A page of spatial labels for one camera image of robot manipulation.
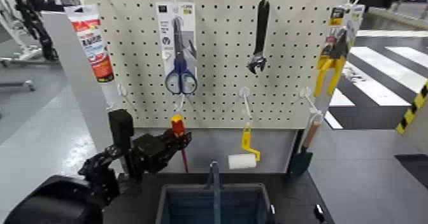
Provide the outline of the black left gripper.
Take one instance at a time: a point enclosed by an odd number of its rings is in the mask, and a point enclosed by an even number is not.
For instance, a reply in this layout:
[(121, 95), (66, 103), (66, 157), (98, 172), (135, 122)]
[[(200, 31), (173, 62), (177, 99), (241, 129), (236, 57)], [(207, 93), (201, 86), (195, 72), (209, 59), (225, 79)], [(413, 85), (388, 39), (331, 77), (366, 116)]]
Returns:
[(130, 154), (135, 180), (141, 183), (145, 172), (156, 174), (163, 170), (175, 155), (175, 151), (184, 150), (191, 141), (191, 131), (177, 136), (172, 129), (156, 136), (143, 134), (133, 139)]

